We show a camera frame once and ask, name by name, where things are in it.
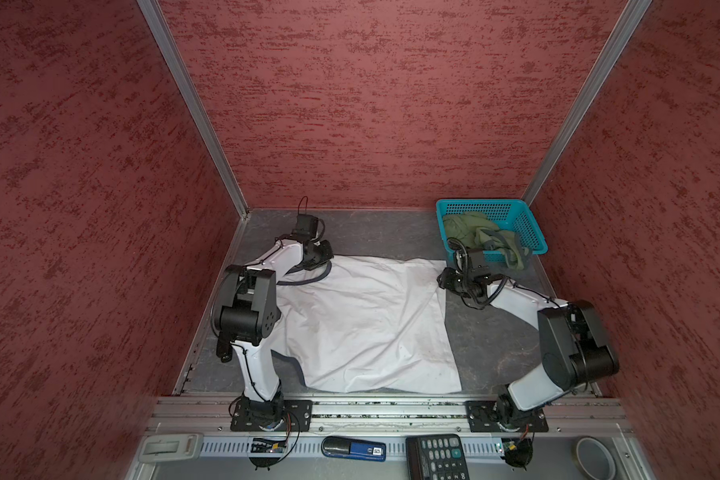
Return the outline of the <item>white tank top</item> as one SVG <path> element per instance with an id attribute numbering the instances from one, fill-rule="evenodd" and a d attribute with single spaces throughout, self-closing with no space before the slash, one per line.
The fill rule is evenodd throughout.
<path id="1" fill-rule="evenodd" d="M 442 260 L 336 256 L 317 271 L 285 278 L 274 352 L 295 359 L 311 389 L 394 389 L 450 394 L 462 389 L 448 339 Z"/>

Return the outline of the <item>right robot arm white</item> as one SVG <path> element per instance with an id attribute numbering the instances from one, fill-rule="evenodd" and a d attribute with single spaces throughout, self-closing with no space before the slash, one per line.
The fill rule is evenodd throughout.
<path id="1" fill-rule="evenodd" d="M 477 277 L 452 267 L 441 272 L 437 283 L 466 306 L 503 310 L 539 334 L 540 364 L 504 386 L 490 407 L 471 415 L 493 431 L 532 428 L 544 406 L 620 370 L 602 320 L 588 301 L 556 299 L 505 275 Z"/>

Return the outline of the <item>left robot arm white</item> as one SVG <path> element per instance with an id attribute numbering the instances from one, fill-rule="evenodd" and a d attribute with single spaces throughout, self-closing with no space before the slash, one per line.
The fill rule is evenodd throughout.
<path id="1" fill-rule="evenodd" d="M 210 322 L 216 336 L 216 356 L 223 363 L 238 359 L 244 389 L 235 411 L 240 421 L 262 430 L 275 430 L 287 420 L 281 381 L 272 356 L 270 335 L 281 319 L 277 287 L 302 286 L 308 282 L 285 281 L 290 273 L 331 271 L 333 249 L 327 240 L 284 236 L 255 260 L 232 264 L 224 270 L 211 308 Z"/>

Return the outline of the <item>green grey tank top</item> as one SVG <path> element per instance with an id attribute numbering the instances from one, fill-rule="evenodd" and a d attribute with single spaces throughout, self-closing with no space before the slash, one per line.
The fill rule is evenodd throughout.
<path id="1" fill-rule="evenodd" d="M 498 252 L 511 270 L 524 270 L 532 250 L 513 231 L 502 229 L 482 212 L 468 211 L 443 217 L 446 239 L 458 240 L 466 249 Z"/>

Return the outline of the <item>teal plastic basket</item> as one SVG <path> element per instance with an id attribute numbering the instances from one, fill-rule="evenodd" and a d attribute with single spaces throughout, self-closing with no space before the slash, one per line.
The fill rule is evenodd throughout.
<path id="1" fill-rule="evenodd" d="M 455 252 L 447 244 L 444 219 L 446 215 L 465 212 L 483 213 L 488 220 L 500 229 L 516 234 L 520 244 L 533 255 L 548 252 L 546 239 L 528 205 L 518 199 L 440 199 L 436 202 L 436 212 L 440 236 L 447 259 L 454 260 Z"/>

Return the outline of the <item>right small circuit board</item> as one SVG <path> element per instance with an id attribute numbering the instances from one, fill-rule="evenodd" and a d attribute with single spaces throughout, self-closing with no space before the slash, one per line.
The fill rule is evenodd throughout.
<path id="1" fill-rule="evenodd" d="M 502 440 L 504 462 L 512 468 L 526 469 L 533 458 L 533 441 L 524 439 Z"/>

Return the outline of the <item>black calculator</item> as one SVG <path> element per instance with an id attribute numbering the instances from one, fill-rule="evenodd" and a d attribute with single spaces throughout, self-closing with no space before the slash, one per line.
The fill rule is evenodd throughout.
<path id="1" fill-rule="evenodd" d="M 462 441 L 458 435 L 409 436 L 405 439 L 411 480 L 469 480 Z"/>

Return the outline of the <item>blue black stapler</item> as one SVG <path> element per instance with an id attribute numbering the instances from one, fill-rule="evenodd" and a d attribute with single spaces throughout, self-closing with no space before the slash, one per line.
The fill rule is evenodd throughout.
<path id="1" fill-rule="evenodd" d="M 321 443 L 325 457 L 347 460 L 384 462 L 387 447 L 384 443 L 340 436 L 328 436 Z"/>

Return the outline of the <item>grey tape roll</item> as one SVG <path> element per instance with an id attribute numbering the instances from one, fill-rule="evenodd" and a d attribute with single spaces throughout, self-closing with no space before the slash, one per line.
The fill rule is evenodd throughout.
<path id="1" fill-rule="evenodd" d="M 574 463 L 589 480 L 615 480 L 617 466 L 604 443 L 593 437 L 577 439 L 572 448 Z"/>

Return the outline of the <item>white plastic box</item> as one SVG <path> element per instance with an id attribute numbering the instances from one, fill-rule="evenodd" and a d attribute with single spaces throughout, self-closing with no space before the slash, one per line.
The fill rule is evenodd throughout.
<path id="1" fill-rule="evenodd" d="M 138 460 L 146 464 L 194 460 L 200 456 L 203 441 L 199 433 L 151 435 L 143 441 Z"/>

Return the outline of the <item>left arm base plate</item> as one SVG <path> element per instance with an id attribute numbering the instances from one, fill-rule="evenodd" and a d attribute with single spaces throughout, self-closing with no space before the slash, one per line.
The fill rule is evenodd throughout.
<path id="1" fill-rule="evenodd" d="M 243 398 L 231 410 L 232 432 L 288 433 L 308 431 L 313 402 L 284 400 L 270 403 Z"/>

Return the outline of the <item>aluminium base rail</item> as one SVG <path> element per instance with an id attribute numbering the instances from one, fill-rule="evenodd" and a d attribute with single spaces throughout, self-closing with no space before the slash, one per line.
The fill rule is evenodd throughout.
<path id="1" fill-rule="evenodd" d="M 161 397 L 157 400 L 147 421 L 145 432 L 223 436 L 255 434 L 255 432 L 230 430 L 231 410 L 235 398 L 234 394 Z M 491 401 L 490 396 L 472 398 L 468 395 L 301 394 L 292 396 L 290 400 L 313 402 L 310 428 L 303 432 L 312 436 L 360 437 L 422 433 L 460 433 L 467 437 L 475 437 L 479 434 L 502 435 L 470 431 L 465 403 Z M 629 438 L 635 435 L 622 402 L 616 398 L 567 396 L 544 406 L 543 411 L 549 431 L 537 433 L 541 437 Z"/>

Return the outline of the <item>aluminium corner post left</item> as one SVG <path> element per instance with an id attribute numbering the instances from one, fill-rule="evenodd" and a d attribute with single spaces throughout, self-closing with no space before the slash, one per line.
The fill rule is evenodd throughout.
<path id="1" fill-rule="evenodd" d="M 248 204 L 244 199 L 242 190 L 194 85 L 190 72 L 181 57 L 179 48 L 170 31 L 159 2 L 155 0 L 138 0 L 137 4 L 178 87 L 206 150 L 233 202 L 238 216 L 246 220 L 249 216 Z"/>

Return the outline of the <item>aluminium corner post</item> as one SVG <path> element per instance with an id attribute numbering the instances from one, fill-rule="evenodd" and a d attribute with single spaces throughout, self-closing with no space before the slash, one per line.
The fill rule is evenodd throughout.
<path id="1" fill-rule="evenodd" d="M 531 205 L 541 192 L 651 4 L 651 0 L 626 2 L 537 172 L 523 194 L 522 200 L 526 204 Z"/>
<path id="2" fill-rule="evenodd" d="M 170 31 L 159 2 L 155 0 L 138 0 L 137 4 L 178 87 L 206 150 L 233 202 L 238 216 L 246 220 L 249 216 L 248 204 L 244 199 L 242 190 L 194 85 L 190 72 L 181 57 L 179 48 Z"/>

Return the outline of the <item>aluminium corner post right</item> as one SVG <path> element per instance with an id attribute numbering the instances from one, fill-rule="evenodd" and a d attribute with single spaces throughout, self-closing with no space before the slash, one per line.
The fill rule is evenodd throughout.
<path id="1" fill-rule="evenodd" d="M 522 200 L 526 204 L 531 205 L 541 192 L 651 4 L 651 0 L 626 2 L 537 172 L 523 194 Z"/>

